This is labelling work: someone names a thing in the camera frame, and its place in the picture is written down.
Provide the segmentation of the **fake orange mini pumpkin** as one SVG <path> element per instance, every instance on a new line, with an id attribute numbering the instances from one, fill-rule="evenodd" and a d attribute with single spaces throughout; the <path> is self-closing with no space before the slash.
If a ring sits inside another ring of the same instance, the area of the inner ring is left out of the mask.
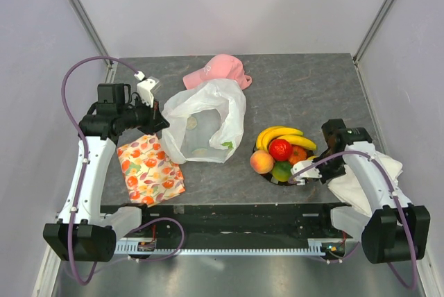
<path id="1" fill-rule="evenodd" d="M 307 152 L 303 147 L 293 145 L 292 150 L 293 150 L 293 152 L 288 158 L 288 162 L 291 163 L 292 165 L 295 165 L 298 162 L 307 159 Z"/>

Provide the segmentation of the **fake banana bunch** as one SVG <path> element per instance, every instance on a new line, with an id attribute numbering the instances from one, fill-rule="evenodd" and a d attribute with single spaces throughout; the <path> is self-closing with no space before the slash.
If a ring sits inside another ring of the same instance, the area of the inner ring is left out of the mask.
<path id="1" fill-rule="evenodd" d="M 275 139 L 286 140 L 291 145 L 296 145 L 308 151 L 316 151 L 317 145 L 304 136 L 297 128 L 286 126 L 272 126 L 263 130 L 256 138 L 255 150 L 268 151 L 271 142 Z"/>

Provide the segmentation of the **white plastic bag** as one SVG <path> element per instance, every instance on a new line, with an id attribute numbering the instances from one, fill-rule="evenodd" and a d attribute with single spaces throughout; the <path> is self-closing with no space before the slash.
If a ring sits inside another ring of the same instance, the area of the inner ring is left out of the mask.
<path id="1" fill-rule="evenodd" d="M 161 147 L 176 164 L 224 163 L 242 141 L 245 113 L 246 97 L 235 80 L 205 81 L 164 104 L 170 126 L 161 132 Z"/>

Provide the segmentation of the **fake red apple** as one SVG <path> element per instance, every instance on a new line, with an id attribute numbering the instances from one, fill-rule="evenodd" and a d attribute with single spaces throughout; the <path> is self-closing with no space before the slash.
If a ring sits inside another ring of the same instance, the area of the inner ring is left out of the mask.
<path id="1" fill-rule="evenodd" d="M 293 153 L 292 145 L 285 139 L 274 139 L 268 145 L 268 152 L 274 160 L 287 161 Z"/>

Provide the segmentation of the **fake yellow lemon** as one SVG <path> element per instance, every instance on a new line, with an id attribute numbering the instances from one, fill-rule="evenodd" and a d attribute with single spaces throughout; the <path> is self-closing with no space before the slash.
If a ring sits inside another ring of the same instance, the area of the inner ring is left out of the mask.
<path id="1" fill-rule="evenodd" d="M 277 161 L 274 164 L 273 169 L 271 170 L 271 175 L 278 182 L 285 183 L 292 176 L 291 173 L 292 167 L 293 165 L 288 161 L 282 161 L 282 162 Z"/>

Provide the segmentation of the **fake peach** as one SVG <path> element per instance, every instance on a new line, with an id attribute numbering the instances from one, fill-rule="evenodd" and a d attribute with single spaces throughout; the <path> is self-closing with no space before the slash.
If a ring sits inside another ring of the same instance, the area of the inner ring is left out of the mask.
<path id="1" fill-rule="evenodd" d="M 269 173 L 274 167 L 273 157 L 264 150 L 255 151 L 250 157 L 250 165 L 258 174 Z"/>

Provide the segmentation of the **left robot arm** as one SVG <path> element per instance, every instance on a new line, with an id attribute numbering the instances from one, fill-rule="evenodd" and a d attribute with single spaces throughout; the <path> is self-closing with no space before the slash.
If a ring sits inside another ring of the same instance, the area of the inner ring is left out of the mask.
<path id="1" fill-rule="evenodd" d="M 125 204 L 105 216 L 101 213 L 101 196 L 122 133 L 136 128 L 154 135 L 169 127 L 153 96 L 158 85 L 157 79 L 147 78 L 134 92 L 129 84 L 98 86 L 97 101 L 78 125 L 83 136 L 69 195 L 58 220 L 46 224 L 43 230 L 44 240 L 61 260 L 108 262 L 117 242 L 130 231 L 138 237 L 150 233 L 153 225 L 144 215 L 145 205 Z"/>

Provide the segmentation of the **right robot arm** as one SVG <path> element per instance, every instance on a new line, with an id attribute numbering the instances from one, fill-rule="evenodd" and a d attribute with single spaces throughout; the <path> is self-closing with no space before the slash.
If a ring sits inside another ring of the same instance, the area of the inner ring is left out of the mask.
<path id="1" fill-rule="evenodd" d="M 333 237 L 345 231 L 360 241 L 373 264 L 407 261 L 412 255 L 421 260 L 430 225 L 427 208 L 415 206 L 395 184 L 365 128 L 348 128 L 342 119 L 330 119 L 321 129 L 327 144 L 321 157 L 328 159 L 318 167 L 321 182 L 337 190 L 347 190 L 354 182 L 370 212 L 364 214 L 347 198 L 345 207 L 318 219 L 319 232 Z"/>

